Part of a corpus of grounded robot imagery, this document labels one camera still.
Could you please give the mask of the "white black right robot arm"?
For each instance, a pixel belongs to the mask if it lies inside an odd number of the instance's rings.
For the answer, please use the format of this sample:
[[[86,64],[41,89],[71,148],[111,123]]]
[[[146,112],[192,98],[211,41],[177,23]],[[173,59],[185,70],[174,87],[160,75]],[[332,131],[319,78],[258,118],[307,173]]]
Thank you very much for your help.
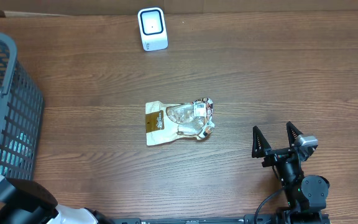
[[[307,161],[318,147],[314,135],[303,134],[292,122],[286,123],[289,146],[272,149],[261,130],[252,129],[252,157],[262,158],[262,166],[270,167],[281,188],[269,195],[246,221],[252,223],[330,223],[328,215],[321,213],[326,208],[330,183],[320,175],[305,175],[301,164]],[[287,206],[276,209],[265,218],[260,214],[262,207],[272,198],[284,193]]]

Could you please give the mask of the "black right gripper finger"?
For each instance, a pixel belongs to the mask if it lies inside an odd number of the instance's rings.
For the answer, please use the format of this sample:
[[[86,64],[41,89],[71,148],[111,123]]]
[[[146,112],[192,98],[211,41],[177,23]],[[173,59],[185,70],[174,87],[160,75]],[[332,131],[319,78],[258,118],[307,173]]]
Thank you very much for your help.
[[[252,158],[265,157],[272,150],[270,144],[257,126],[253,127],[252,134]]]
[[[286,123],[288,142],[290,146],[300,146],[300,138],[303,133],[291,122]]]

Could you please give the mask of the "beige snack pouch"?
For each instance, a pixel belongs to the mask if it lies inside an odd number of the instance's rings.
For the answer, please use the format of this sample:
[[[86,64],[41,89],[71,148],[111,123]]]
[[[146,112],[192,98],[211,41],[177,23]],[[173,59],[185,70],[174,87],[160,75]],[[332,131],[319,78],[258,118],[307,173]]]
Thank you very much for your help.
[[[203,140],[214,128],[211,98],[201,98],[189,103],[166,104],[152,101],[145,104],[145,135],[148,146],[183,138]]]

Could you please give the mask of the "grey plastic basket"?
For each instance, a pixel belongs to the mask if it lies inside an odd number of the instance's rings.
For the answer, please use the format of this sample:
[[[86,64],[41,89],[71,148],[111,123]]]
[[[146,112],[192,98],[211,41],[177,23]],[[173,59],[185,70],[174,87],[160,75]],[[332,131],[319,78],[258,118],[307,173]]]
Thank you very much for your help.
[[[31,180],[44,98],[17,58],[16,43],[0,33],[0,174]]]

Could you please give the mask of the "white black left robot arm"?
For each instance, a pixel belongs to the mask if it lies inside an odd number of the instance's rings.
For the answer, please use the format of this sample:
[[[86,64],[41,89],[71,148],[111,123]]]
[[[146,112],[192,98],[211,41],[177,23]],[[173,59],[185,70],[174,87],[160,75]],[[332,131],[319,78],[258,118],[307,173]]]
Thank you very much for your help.
[[[113,223],[96,210],[60,205],[40,184],[0,174],[0,223]]]

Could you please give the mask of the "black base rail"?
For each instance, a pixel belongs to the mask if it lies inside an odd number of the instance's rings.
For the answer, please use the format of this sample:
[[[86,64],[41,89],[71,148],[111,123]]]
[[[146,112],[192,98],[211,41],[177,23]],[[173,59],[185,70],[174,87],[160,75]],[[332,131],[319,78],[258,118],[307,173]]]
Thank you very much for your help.
[[[115,218],[111,219],[114,224],[254,224],[254,215],[247,214],[243,217],[226,217],[226,218],[172,218],[172,219],[149,219],[142,220],[140,218]],[[328,215],[321,217],[300,218],[295,216],[288,223],[304,223],[304,224],[331,224]]]

